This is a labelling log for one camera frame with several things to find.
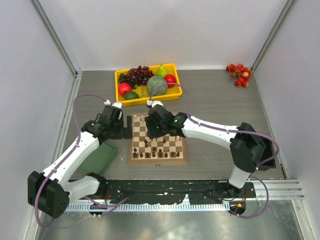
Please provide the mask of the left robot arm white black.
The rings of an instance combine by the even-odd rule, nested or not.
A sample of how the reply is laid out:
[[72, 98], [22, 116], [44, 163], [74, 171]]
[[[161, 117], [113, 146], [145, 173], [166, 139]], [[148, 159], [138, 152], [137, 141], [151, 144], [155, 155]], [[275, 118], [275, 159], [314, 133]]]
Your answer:
[[107, 181], [90, 172], [80, 180], [70, 178], [84, 160], [109, 139], [129, 139], [131, 125], [124, 126], [122, 104], [107, 104], [98, 118], [86, 122], [72, 145], [42, 172], [33, 171], [27, 179], [27, 202], [54, 219], [69, 203], [86, 196], [101, 197], [107, 192]]

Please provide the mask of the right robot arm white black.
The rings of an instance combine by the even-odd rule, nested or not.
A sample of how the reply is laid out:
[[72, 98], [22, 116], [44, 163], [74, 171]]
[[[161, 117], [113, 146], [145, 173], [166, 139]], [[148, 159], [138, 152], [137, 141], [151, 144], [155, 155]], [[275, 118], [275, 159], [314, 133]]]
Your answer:
[[160, 101], [148, 100], [147, 106], [150, 110], [145, 122], [150, 139], [165, 135], [194, 138], [230, 150], [233, 169], [226, 189], [233, 198], [244, 192], [247, 179], [255, 172], [266, 149], [263, 139], [256, 135], [250, 124], [228, 126], [203, 121], [183, 112], [174, 115], [165, 109]]

